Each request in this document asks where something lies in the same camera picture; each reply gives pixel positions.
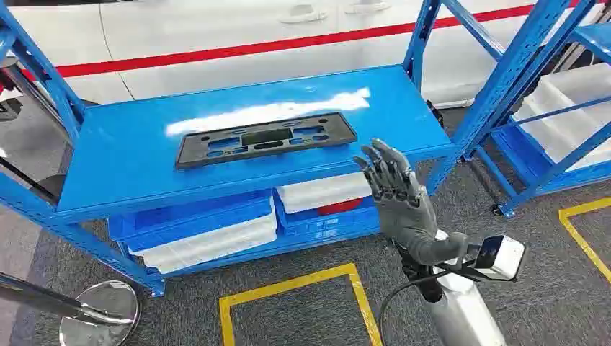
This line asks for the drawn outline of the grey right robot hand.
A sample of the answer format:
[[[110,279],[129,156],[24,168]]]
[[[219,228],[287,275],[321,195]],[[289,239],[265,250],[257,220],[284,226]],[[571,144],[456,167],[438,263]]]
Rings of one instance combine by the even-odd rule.
[[[380,230],[420,265],[437,265],[464,257],[468,236],[450,232],[437,239],[436,213],[427,189],[408,159],[379,138],[361,147],[368,157],[355,156],[378,210]]]

